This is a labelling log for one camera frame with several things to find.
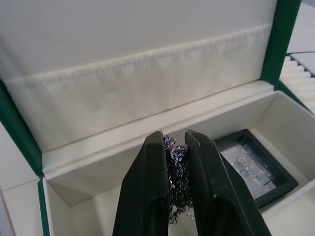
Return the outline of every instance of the twisted chain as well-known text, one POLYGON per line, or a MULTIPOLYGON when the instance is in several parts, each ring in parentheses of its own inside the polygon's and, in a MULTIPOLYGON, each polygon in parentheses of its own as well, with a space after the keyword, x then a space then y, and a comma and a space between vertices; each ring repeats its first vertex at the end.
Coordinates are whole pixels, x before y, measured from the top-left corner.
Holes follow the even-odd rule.
POLYGON ((180 213, 185 212, 186 207, 192 207, 192 198, 189 187, 188 170, 188 146, 177 145, 174 138, 164 136, 168 187, 169 187, 169 223, 176 224, 180 213))

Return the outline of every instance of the black frame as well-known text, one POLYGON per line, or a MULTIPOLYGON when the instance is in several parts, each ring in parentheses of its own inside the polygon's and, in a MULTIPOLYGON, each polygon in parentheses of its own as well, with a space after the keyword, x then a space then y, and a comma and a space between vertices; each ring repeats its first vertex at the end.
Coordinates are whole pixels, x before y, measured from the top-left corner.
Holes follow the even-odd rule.
POLYGON ((293 178, 293 176, 274 158, 274 156, 258 141, 258 139, 248 129, 243 129, 236 133, 219 138, 214 142, 217 144, 217 146, 219 146, 220 144, 226 143, 227 141, 237 140, 242 137, 250 140, 251 144, 253 144, 250 145, 250 147, 255 152, 257 152, 258 155, 259 153, 262 153, 262 155, 259 155, 260 158, 264 162, 266 162, 268 166, 271 167, 272 173, 275 174, 277 178, 280 178, 280 181, 286 180, 286 182, 282 184, 275 183, 275 185, 277 186, 275 189, 255 199, 254 201, 258 208, 262 208, 267 204, 275 201, 276 199, 284 196, 299 185, 299 183, 293 178))

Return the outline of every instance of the white compartment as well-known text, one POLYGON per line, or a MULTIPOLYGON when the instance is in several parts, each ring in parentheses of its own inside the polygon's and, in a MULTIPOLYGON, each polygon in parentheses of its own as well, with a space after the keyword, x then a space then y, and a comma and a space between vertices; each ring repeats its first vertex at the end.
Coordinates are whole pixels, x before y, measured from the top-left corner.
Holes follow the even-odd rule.
MULTIPOLYGON (((112 235, 122 179, 144 138, 155 130, 171 133, 182 143, 186 129, 216 139, 244 128, 299 182, 297 189, 263 210, 272 226, 278 220, 275 209, 315 178, 315 118, 283 93, 273 92, 271 85, 256 81, 45 153, 51 236, 112 235)), ((315 215, 315 202, 309 204, 314 209, 308 214, 315 215)), ((169 235, 195 236, 193 224, 182 217, 170 226, 169 235)))

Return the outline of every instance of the chain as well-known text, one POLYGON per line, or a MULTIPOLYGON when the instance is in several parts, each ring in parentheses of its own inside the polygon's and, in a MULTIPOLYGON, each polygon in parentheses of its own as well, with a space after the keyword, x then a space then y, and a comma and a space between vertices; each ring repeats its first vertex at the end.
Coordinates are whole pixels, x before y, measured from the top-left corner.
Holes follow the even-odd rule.
POLYGON ((189 187, 188 146, 175 145, 176 140, 168 135, 164 136, 168 187, 169 187, 169 223, 176 224, 180 213, 192 207, 189 187))

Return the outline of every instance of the white fabric lining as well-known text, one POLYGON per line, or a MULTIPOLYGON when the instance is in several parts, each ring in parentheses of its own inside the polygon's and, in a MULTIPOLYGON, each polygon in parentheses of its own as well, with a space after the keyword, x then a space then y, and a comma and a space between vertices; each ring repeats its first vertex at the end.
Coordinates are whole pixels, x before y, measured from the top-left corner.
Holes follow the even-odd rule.
POLYGON ((259 79, 271 24, 5 81, 43 152, 259 79))

